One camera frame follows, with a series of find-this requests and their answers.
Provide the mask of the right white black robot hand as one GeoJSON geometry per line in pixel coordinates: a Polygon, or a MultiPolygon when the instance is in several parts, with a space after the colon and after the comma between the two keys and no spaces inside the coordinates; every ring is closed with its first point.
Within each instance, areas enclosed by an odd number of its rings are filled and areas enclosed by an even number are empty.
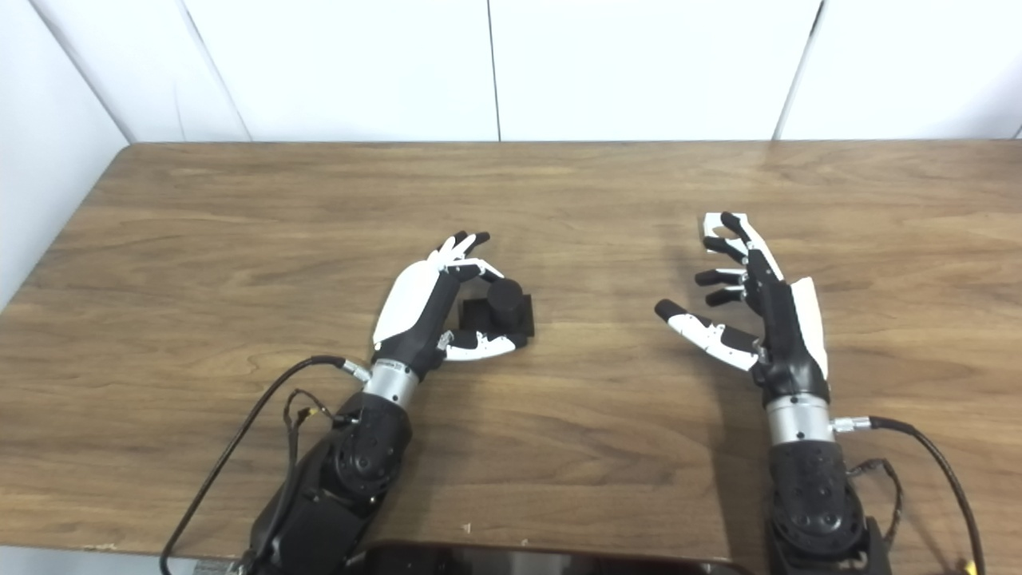
{"type": "Polygon", "coordinates": [[[702,229],[705,250],[736,263],[696,274],[697,285],[716,287],[706,295],[706,304],[745,304],[762,320],[762,334],[713,323],[671,299],[657,303],[657,316],[708,356],[751,374],[763,390],[764,403],[789,395],[810,395],[829,403],[829,361],[812,279],[786,280],[766,241],[743,212],[706,212],[702,229]]]}

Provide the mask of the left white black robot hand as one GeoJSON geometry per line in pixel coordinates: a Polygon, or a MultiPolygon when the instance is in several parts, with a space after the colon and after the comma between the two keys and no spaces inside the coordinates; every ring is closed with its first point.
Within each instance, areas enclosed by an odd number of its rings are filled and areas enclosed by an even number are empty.
{"type": "Polygon", "coordinates": [[[446,326],[464,283],[481,278],[492,284],[504,278],[495,267],[472,255],[487,240],[487,232],[456,232],[425,259],[398,274],[372,335],[374,363],[386,360],[405,365],[423,381],[446,361],[474,363],[527,346],[527,335],[520,332],[446,326]]]}

